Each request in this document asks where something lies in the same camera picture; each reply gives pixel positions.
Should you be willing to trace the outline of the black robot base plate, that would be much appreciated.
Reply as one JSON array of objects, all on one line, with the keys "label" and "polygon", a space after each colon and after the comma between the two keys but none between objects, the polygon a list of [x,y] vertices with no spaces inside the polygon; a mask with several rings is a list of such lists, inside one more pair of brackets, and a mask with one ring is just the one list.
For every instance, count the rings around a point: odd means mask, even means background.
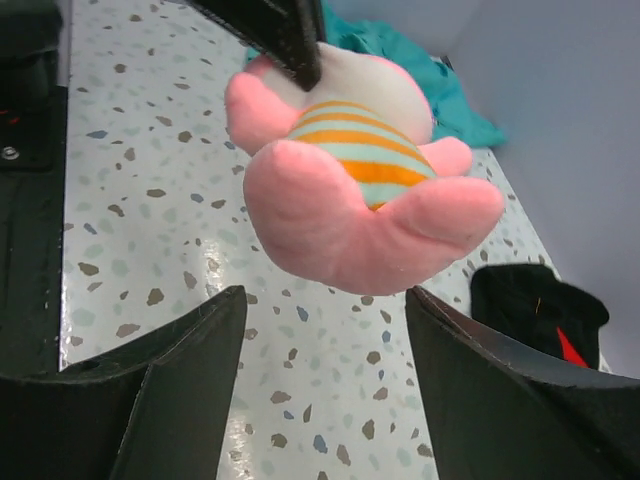
[{"label": "black robot base plate", "polygon": [[1,4],[1,376],[58,368],[72,4]]}]

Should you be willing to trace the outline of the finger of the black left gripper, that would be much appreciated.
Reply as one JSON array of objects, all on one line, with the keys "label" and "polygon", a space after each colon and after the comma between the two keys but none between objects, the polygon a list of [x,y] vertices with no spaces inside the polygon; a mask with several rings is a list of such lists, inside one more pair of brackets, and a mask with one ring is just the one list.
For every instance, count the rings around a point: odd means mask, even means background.
[{"label": "finger of the black left gripper", "polygon": [[321,79],[318,44],[325,40],[317,0],[191,0],[206,18],[269,57],[305,91]]}]

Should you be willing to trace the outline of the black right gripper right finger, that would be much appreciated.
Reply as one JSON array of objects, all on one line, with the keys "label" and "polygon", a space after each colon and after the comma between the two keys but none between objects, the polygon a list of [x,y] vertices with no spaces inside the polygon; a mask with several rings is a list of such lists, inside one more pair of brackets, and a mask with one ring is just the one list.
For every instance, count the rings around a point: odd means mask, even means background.
[{"label": "black right gripper right finger", "polygon": [[405,312],[440,478],[638,478],[638,380],[541,353],[421,287]]}]

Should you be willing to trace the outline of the pink pig plush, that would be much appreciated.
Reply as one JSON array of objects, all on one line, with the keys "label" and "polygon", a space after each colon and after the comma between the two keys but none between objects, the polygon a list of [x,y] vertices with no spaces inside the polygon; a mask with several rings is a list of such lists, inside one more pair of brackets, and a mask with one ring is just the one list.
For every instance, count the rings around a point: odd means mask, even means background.
[{"label": "pink pig plush", "polygon": [[474,250],[503,196],[471,176],[463,141],[433,138],[430,106],[405,69],[325,43],[319,59],[311,90],[265,56],[226,88],[231,140],[250,158],[251,223],[288,273],[354,294],[404,291]]}]

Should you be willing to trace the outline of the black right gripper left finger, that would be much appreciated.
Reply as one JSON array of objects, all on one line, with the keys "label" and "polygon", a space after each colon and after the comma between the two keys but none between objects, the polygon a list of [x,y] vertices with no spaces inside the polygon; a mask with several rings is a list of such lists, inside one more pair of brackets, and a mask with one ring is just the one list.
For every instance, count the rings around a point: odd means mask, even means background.
[{"label": "black right gripper left finger", "polygon": [[5,479],[213,479],[247,318],[231,286],[53,375],[1,379]]}]

